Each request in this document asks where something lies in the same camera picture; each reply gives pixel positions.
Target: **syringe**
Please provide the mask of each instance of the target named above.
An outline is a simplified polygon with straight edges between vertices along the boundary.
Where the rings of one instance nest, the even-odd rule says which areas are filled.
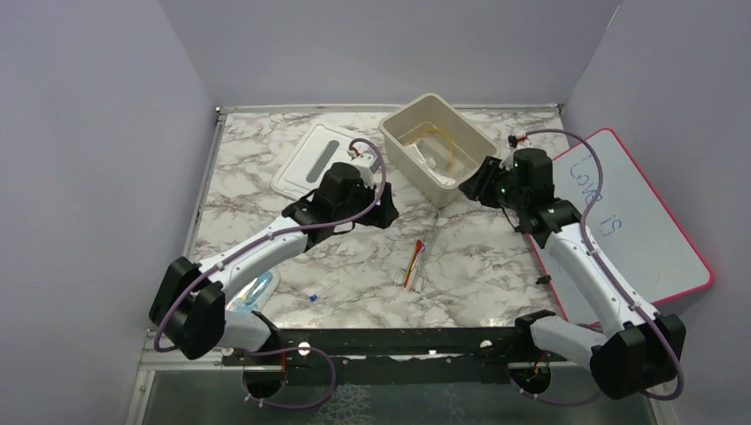
[[[310,298],[310,300],[311,300],[311,301],[315,301],[316,299],[318,299],[318,297],[319,297],[319,296],[320,296],[320,295],[321,295],[321,294],[322,294],[323,292],[326,292],[327,290],[330,290],[330,289],[331,289],[331,287],[333,287],[333,286],[334,286],[334,285],[336,285],[337,283],[339,283],[339,281],[333,281],[333,283],[331,283],[331,284],[330,284],[329,286],[327,286],[326,288],[323,288],[322,290],[319,290],[317,294],[313,294],[313,295],[311,295],[311,296],[310,296],[310,297],[308,297],[308,298]]]

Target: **glass panel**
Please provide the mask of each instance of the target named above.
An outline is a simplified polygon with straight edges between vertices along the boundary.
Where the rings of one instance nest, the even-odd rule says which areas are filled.
[[[554,369],[550,398],[575,399],[594,391],[583,369]],[[641,396],[619,401],[603,399],[585,407],[547,406],[527,399],[511,385],[452,383],[431,385],[340,386],[334,397],[318,408],[294,412],[271,407],[259,409],[244,402],[238,372],[158,372],[146,412],[146,424],[263,423],[503,423],[602,424],[652,423],[648,403]],[[324,388],[282,388],[274,400],[306,403]]]

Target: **marble tabletop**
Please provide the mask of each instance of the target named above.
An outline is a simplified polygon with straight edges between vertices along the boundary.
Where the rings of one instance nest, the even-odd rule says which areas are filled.
[[[508,153],[509,132],[561,128],[554,109],[466,110],[462,113]],[[225,251],[253,236],[290,203],[271,178],[313,122],[366,135],[379,146],[378,122],[387,112],[231,113],[202,206],[192,258]],[[554,156],[568,148],[560,135],[538,135],[531,145]],[[557,313],[553,292],[535,281],[542,268],[525,236],[498,210],[463,197],[441,212],[440,234],[421,294],[393,283],[436,208],[388,159],[388,180],[399,218],[390,228],[357,227],[331,237],[277,267],[282,281],[263,309],[280,328],[416,328],[508,326],[540,309]],[[338,282],[315,302],[308,294]]]

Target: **lavender wall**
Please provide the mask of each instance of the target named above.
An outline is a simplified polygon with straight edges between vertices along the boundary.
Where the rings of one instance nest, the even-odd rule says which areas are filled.
[[[156,0],[0,8],[1,422],[121,423],[213,103]]]
[[[668,305],[688,328],[682,424],[751,422],[750,69],[748,0],[625,0],[563,111],[618,132],[716,271]]]
[[[160,0],[212,99],[564,102],[621,0]]]

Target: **white tray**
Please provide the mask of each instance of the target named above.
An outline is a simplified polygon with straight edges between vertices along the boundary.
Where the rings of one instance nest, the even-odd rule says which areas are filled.
[[[347,145],[358,137],[365,136],[346,128],[314,123],[274,175],[271,188],[286,197],[300,199],[321,184],[323,174],[332,164],[351,160]]]

